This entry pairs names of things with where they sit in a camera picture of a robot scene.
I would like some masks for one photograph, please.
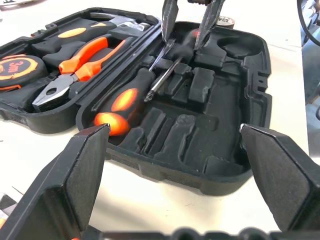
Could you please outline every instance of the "orange tape measure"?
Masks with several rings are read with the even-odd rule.
[[[21,88],[46,75],[45,63],[36,56],[20,54],[0,60],[0,90],[9,90],[12,86]]]

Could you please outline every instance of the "table surface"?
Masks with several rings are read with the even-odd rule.
[[[106,7],[161,17],[163,0],[44,0],[3,10],[0,45],[29,36],[46,24],[89,7]],[[205,7],[179,0],[178,21],[200,22]],[[235,19],[235,29],[264,38],[268,44],[272,74],[267,93],[272,95],[270,128],[290,136],[308,152],[300,24],[292,0],[226,0],[222,16]],[[27,127],[0,121],[1,187],[14,186],[25,193],[40,170],[58,155],[76,128],[44,135]],[[160,231],[179,227],[198,232],[243,228],[278,230],[253,178],[238,191],[212,197],[173,182],[156,182],[108,161],[90,224],[102,231]]]

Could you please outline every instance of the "black gripper pad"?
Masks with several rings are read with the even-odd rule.
[[[69,60],[75,54],[75,52],[85,44],[84,41],[73,41],[67,44],[61,45],[60,51],[56,53],[49,53],[45,55],[42,60],[55,68],[58,68],[60,63],[65,60]]]
[[[78,151],[77,160],[65,181],[65,192],[73,208],[79,229],[83,232],[89,225],[90,216],[100,187],[105,162],[104,153],[108,144],[109,127],[100,125],[98,127],[87,128],[75,135],[70,142],[73,140],[72,143],[76,144],[74,142],[76,142],[75,138],[77,137],[79,138],[77,142],[78,147],[83,148],[80,148],[81,151]],[[68,147],[71,146],[70,142],[60,154],[60,161],[63,160],[63,157],[73,159],[74,152],[68,151],[70,150]]]
[[[244,125],[241,135],[254,180],[279,229],[319,230],[320,167],[284,134]]]
[[[195,116],[180,115],[167,135],[161,152],[155,154],[154,158],[167,163],[176,160],[183,162],[195,125]]]
[[[196,67],[189,91],[188,100],[197,104],[204,104],[208,98],[209,90],[214,84],[215,71]]]

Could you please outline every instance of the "orange screwdriver handle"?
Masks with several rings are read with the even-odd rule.
[[[127,39],[123,40],[115,49],[113,49],[105,57],[97,61],[86,62],[85,64],[83,64],[82,67],[80,67],[80,69],[75,72],[75,75],[77,76],[78,80],[81,82],[88,81],[90,78],[92,78],[94,75],[101,71],[102,64],[104,62],[109,60],[115,54],[120,54],[121,52],[123,52],[125,49],[129,47],[129,45],[133,41],[133,37],[128,37]]]
[[[121,136],[130,129],[133,113],[144,104],[145,96],[156,76],[147,68],[138,71],[136,77],[120,88],[95,116],[94,125],[110,124],[110,136]]]
[[[4,218],[0,218],[0,229],[2,228],[3,225],[5,225],[6,220]]]
[[[111,37],[111,35],[106,34],[105,36],[98,37],[85,44],[72,58],[60,63],[60,73],[69,74],[77,71],[98,51],[108,47],[108,37]]]

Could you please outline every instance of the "tool case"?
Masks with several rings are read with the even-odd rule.
[[[111,50],[128,37],[134,41],[89,81],[74,82],[68,99],[50,109],[37,112],[32,102],[60,75],[57,67],[46,64],[46,75],[21,88],[2,88],[3,119],[42,134],[59,133],[74,125],[80,131],[92,127],[101,106],[139,69],[150,67],[164,46],[156,17],[95,7],[55,21],[31,37],[9,42],[0,47],[0,58],[26,54],[44,59],[44,52],[34,45],[70,29],[105,23],[105,19],[92,19],[90,13],[126,16],[151,27],[144,32],[129,26],[108,31],[115,39]],[[198,27],[198,23],[176,23],[176,44],[155,66],[157,78],[173,63],[174,49],[184,36]],[[236,191],[252,175],[239,127],[243,123],[269,127],[272,97],[265,91],[270,74],[270,56],[262,38],[216,27],[193,59],[180,63],[155,98],[136,110],[129,132],[108,139],[106,159],[138,169],[144,177],[170,180],[206,195]]]

